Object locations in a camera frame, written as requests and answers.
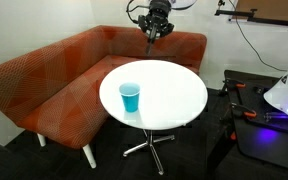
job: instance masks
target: corner sofa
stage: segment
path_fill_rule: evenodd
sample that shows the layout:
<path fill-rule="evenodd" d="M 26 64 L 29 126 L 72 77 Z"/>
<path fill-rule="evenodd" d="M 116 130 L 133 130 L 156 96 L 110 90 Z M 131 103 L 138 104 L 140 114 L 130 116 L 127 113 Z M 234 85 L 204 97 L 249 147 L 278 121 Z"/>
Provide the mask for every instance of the corner sofa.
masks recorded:
<path fill-rule="evenodd" d="M 199 33 L 173 32 L 145 55 L 137 28 L 97 26 L 0 64 L 0 111 L 18 127 L 62 145 L 89 146 L 108 117 L 99 99 L 102 79 L 114 68 L 144 59 L 181 64 L 198 74 L 206 47 Z"/>

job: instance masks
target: table leg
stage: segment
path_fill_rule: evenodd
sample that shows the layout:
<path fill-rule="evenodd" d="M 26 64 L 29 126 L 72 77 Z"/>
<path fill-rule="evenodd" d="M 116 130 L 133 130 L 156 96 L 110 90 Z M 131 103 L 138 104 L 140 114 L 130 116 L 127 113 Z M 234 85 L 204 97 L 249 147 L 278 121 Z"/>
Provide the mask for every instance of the table leg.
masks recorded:
<path fill-rule="evenodd" d="M 134 152 L 134 151 L 137 151 L 137 150 L 139 150 L 139 149 L 142 149 L 143 147 L 145 147 L 145 146 L 147 146 L 147 145 L 148 145 L 148 143 L 147 143 L 147 141 L 146 141 L 146 142 L 143 143 L 143 144 L 140 144 L 140 145 L 138 145 L 138 146 L 135 146 L 135 147 L 133 147 L 133 148 L 125 151 L 125 152 L 123 153 L 123 156 L 126 157 L 128 154 L 130 154 L 130 153 L 132 153 L 132 152 Z"/>
<path fill-rule="evenodd" d="M 174 139 L 175 139 L 175 136 L 174 136 L 174 135 L 170 135 L 170 136 L 165 136 L 165 137 L 161 137 L 161 138 L 158 138 L 158 139 L 153 140 L 153 131 L 152 131 L 152 130 L 148 130 L 148 131 L 146 132 L 146 131 L 143 129 L 143 131 L 144 131 L 144 134 L 145 134 L 145 136 L 146 136 L 146 138 L 147 138 L 147 141 L 146 141 L 145 143 L 143 143 L 143 144 L 140 144 L 140 145 L 138 145 L 138 146 L 135 146 L 135 147 L 133 147 L 133 148 L 125 151 L 125 152 L 123 153 L 123 156 L 124 156 L 124 157 L 127 157 L 128 154 L 130 154 L 130 153 L 132 153 L 132 152 L 134 152 L 134 151 L 137 151 L 137 150 L 139 150 L 139 149 L 141 149 L 141 148 L 144 148 L 144 147 L 146 147 L 147 145 L 149 145 L 149 146 L 150 146 L 150 149 L 151 149 L 151 151 L 152 151 L 152 154 L 153 154 L 155 163 L 156 163 L 156 165 L 157 165 L 158 171 L 159 171 L 158 173 L 159 173 L 160 175 L 163 175 L 163 174 L 164 174 L 163 166 L 162 166 L 162 164 L 161 164 L 161 162 L 160 162 L 160 159 L 158 158 L 158 155 L 157 155 L 157 153 L 156 153 L 156 151 L 155 151 L 155 148 L 154 148 L 154 146 L 153 146 L 153 143 L 158 143 L 158 142 L 165 141 L 165 140 L 174 140 Z"/>
<path fill-rule="evenodd" d="M 164 174 L 163 166 L 162 166 L 162 164 L 160 162 L 160 159 L 158 158 L 157 153 L 155 151 L 155 148 L 153 146 L 154 141 L 153 141 L 153 131 L 152 130 L 148 131 L 147 142 L 150 145 L 153 157 L 155 159 L 155 162 L 156 162 L 156 165 L 157 165 L 157 168 L 158 168 L 158 173 L 160 175 L 163 175 Z"/>

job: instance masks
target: plastic cup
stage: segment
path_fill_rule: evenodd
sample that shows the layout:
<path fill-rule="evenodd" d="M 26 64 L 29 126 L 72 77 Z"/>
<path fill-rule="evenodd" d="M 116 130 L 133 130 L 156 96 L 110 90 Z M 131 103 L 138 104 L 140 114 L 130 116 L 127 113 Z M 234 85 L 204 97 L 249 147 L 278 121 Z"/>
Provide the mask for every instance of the plastic cup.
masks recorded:
<path fill-rule="evenodd" d="M 140 95 L 140 86 L 136 83 L 124 83 L 119 88 L 125 110 L 135 112 L 138 109 L 138 99 Z"/>

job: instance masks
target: electrical cable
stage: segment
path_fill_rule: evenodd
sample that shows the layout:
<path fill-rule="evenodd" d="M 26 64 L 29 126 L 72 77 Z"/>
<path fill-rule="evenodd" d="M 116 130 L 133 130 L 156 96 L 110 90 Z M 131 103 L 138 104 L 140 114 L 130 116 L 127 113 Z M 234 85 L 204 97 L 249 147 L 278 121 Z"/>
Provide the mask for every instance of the electrical cable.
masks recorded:
<path fill-rule="evenodd" d="M 234 11 L 236 11 L 235 5 L 232 3 L 231 0 L 229 0 L 229 1 L 230 1 L 230 3 L 231 3 L 232 6 L 233 6 Z M 237 24 L 238 28 L 240 29 L 240 31 L 241 31 L 244 39 L 245 39 L 246 42 L 251 46 L 251 48 L 254 50 L 254 52 L 256 53 L 257 57 L 259 58 L 259 60 L 260 60 L 264 65 L 266 65 L 266 66 L 268 66 L 268 67 L 270 67 L 270 68 L 273 68 L 273 69 L 275 69 L 275 70 L 277 70 L 277 71 L 287 71 L 287 70 L 279 69 L 279 68 L 276 68 L 276 67 L 274 67 L 274 66 L 272 66 L 272 65 L 269 65 L 269 64 L 265 63 L 265 62 L 262 60 L 260 54 L 256 51 L 256 49 L 253 47 L 253 45 L 252 45 L 252 44 L 248 41 L 248 39 L 245 37 L 245 34 L 243 33 L 243 30 L 242 30 L 240 24 L 238 23 L 237 16 L 235 16 L 235 20 L 236 20 L 236 24 Z"/>
<path fill-rule="evenodd" d="M 130 15 L 130 12 L 133 12 L 135 9 L 137 9 L 137 8 L 149 8 L 148 6 L 142 6 L 142 5 L 138 5 L 138 6 L 136 6 L 136 7 L 134 7 L 133 9 L 129 9 L 129 7 L 130 7 L 130 4 L 133 2 L 134 0 L 130 0 L 129 2 L 128 2 L 128 4 L 127 4 L 127 6 L 126 6 L 126 12 L 127 12 L 127 15 L 128 15 L 128 17 L 130 18 L 130 20 L 134 23 L 134 24 L 138 24 L 138 21 L 137 20 L 135 20 L 135 19 L 132 19 L 132 17 L 131 17 L 131 15 Z"/>
<path fill-rule="evenodd" d="M 134 24 L 138 24 L 138 21 L 132 19 L 131 15 L 130 15 L 130 9 L 129 9 L 129 7 L 130 7 L 130 4 L 131 4 L 133 1 L 134 1 L 134 0 L 130 0 L 130 1 L 128 2 L 127 6 L 126 6 L 126 12 L 127 12 L 128 17 L 130 18 L 130 20 L 131 20 Z"/>

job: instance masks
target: dark floor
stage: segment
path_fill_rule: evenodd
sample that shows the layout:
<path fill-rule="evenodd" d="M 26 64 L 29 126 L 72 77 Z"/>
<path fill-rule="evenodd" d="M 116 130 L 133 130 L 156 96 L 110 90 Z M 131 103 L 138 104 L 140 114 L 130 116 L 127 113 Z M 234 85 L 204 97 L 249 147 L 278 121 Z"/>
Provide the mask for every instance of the dark floor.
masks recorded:
<path fill-rule="evenodd" d="M 228 100 L 209 91 L 208 108 L 187 124 L 157 136 L 175 134 L 174 141 L 155 145 L 165 174 L 160 176 L 149 149 L 125 150 L 145 141 L 143 131 L 108 119 L 90 143 L 96 162 L 91 169 L 82 150 L 52 141 L 40 147 L 37 136 L 24 131 L 6 148 L 0 146 L 0 179 L 205 179 L 206 157 L 218 137 L 218 119 Z M 287 179 L 288 169 L 241 155 L 234 146 L 214 172 L 215 179 Z"/>

